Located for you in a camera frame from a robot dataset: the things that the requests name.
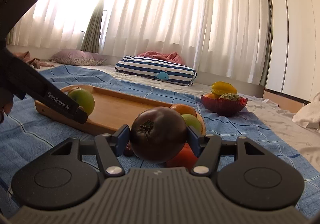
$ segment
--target pink cloth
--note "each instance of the pink cloth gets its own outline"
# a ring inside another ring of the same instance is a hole
[[[147,57],[147,58],[152,58],[152,59],[157,59],[157,60],[165,60],[165,61],[185,65],[181,56],[176,52],[173,52],[171,54],[162,54],[162,53],[155,52],[155,51],[147,51],[147,52],[139,54],[138,57]]]

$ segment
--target pink pillow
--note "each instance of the pink pillow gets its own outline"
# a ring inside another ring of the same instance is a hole
[[[105,62],[106,55],[91,52],[83,52],[79,50],[62,50],[50,59],[51,62],[74,65],[74,66],[94,66]]]

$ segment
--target blue and white striped cushion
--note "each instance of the blue and white striped cushion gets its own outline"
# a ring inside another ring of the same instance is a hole
[[[147,57],[125,56],[116,64],[115,69],[120,72],[156,80],[159,80],[156,75],[164,71],[169,76],[166,82],[186,86],[193,85],[193,81],[197,76],[196,71],[187,66]]]

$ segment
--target blue blanket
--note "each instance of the blue blanket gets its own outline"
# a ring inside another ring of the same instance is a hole
[[[276,136],[255,114],[246,109],[233,117],[218,116],[205,109],[200,99],[194,95],[119,81],[98,70],[59,66],[45,70],[41,74],[58,88],[90,84],[167,103],[190,105],[202,115],[207,133],[220,135],[224,140],[236,140],[238,136],[247,136],[300,171],[305,179],[305,190],[297,209],[308,218],[314,216],[320,209],[319,172],[295,149]],[[29,96],[24,100],[14,100],[12,112],[0,125],[0,137],[0,207],[7,217],[13,215],[19,208],[10,188],[11,179],[16,171],[68,137],[79,137],[81,140],[93,138],[89,134],[38,114],[34,101]],[[84,161],[97,167],[94,156],[85,156]],[[119,161],[126,171],[131,167],[162,167],[135,157],[121,156]],[[220,168],[232,161],[231,157],[223,157]]]

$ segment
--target sheer curtain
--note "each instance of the sheer curtain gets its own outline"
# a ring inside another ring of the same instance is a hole
[[[177,51],[197,71],[259,84],[268,0],[114,0],[110,8],[101,53]]]
[[[75,49],[98,0],[38,0],[13,30],[12,44]]]

